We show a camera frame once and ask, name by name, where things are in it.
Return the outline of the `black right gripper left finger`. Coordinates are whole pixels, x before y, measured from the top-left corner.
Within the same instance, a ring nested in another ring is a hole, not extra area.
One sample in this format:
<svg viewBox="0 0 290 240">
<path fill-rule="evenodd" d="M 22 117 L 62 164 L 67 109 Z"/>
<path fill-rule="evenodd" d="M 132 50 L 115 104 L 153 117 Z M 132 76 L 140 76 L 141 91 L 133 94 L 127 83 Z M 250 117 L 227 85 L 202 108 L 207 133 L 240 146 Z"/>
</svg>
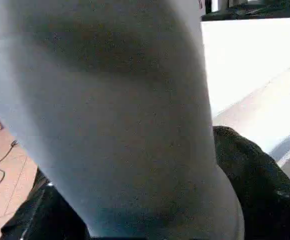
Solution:
<svg viewBox="0 0 290 240">
<path fill-rule="evenodd" d="M 53 183 L 37 169 L 32 189 L 1 227 L 1 240 L 89 240 L 88 229 Z"/>
</svg>

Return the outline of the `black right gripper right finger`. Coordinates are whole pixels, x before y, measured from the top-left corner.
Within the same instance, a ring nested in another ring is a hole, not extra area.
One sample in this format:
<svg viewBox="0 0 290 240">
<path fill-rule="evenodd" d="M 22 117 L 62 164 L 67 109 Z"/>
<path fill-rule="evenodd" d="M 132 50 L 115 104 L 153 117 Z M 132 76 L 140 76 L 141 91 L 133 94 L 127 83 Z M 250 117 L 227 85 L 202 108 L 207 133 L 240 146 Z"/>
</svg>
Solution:
<svg viewBox="0 0 290 240">
<path fill-rule="evenodd" d="M 238 197 L 246 240 L 290 240 L 290 179 L 256 143 L 214 126 L 217 164 Z"/>
</svg>

